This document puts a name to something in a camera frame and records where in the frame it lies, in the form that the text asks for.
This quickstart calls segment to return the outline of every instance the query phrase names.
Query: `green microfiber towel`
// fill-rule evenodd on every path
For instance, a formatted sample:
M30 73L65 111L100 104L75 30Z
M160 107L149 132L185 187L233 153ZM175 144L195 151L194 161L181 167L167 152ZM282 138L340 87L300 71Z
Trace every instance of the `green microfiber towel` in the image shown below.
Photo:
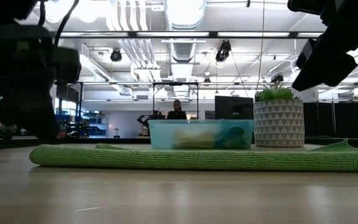
M358 172L358 150L349 147L346 141L302 152L151 151L42 145L31 152L30 160L41 166L53 167Z

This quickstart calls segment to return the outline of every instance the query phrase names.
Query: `potted plant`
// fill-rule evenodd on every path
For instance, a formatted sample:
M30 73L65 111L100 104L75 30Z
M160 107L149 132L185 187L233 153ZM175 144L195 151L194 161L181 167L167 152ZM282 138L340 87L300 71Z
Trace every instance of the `potted plant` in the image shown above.
M303 101L283 88L276 75L265 90L257 92L254 105L254 136L257 146L301 147L305 143Z

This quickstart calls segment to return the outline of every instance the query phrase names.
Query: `ceiling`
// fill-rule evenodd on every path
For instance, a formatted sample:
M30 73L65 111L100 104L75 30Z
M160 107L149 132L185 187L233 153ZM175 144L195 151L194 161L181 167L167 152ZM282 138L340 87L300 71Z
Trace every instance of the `ceiling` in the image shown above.
M111 15L111 11L106 7L107 3L108 1L104 0L80 1L80 7L74 11L64 31L108 31L106 17ZM129 22L129 1L126 3L128 3L127 21ZM162 9L162 1L146 0L146 21L149 30L165 30ZM53 10L47 8L48 14L53 14ZM84 17L89 16L94 18L84 19ZM36 24L38 19L39 7L36 7L32 15L23 23ZM59 20L52 22L47 20L45 27L50 30L57 30L59 24ZM245 7L245 1L207 0L201 30L324 32L325 26L322 25L318 16L289 11L286 0L266 0L265 10L261 0L251 0L249 8ZM291 60L296 59L306 40L264 39L261 49L262 40L260 37L256 39L230 39L232 54L225 61L223 68L217 68L214 56L221 42L221 39L204 39L204 43L197 44L195 57L191 61L194 64L191 71L191 81L202 82L205 78L205 72L209 72L212 82L239 82L239 76L244 77L245 83L257 82L259 76L262 77L262 80L263 78L268 80L274 73L280 72L284 74L285 81L290 82L296 77L293 69L291 69L294 68L291 66ZM78 46L78 43L84 43L89 48L90 59L107 71L115 81L136 81L130 75L132 62L123 50L121 51L122 60L120 62L112 62L110 59L113 48L121 47L118 39L66 39L62 42L63 45L68 46ZM161 43L161 39L151 39L151 46L158 66L161 68L161 78L172 78L172 68L169 64L172 60L168 44ZM261 60L258 60L261 51L262 57ZM352 78L358 78L358 74L353 75ZM81 72L80 79L96 80L94 74L87 69ZM104 90L106 88L108 87L87 86L86 90ZM342 87L342 89L350 90L353 88L354 86Z

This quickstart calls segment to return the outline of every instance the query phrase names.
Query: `table surface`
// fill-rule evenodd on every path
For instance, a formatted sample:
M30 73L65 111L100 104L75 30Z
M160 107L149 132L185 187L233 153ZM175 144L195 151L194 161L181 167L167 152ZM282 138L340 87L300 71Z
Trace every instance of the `table surface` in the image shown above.
M48 168L31 150L0 149L0 223L358 223L358 174Z

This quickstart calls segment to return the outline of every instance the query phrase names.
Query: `green plant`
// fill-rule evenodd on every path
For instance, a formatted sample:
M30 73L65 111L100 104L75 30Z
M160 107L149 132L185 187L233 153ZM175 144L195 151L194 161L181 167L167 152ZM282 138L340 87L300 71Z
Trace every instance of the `green plant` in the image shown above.
M264 101L272 99L292 99L294 98L291 89L283 88L283 76L277 75L267 85L263 85L266 89L259 91L255 95L255 101Z

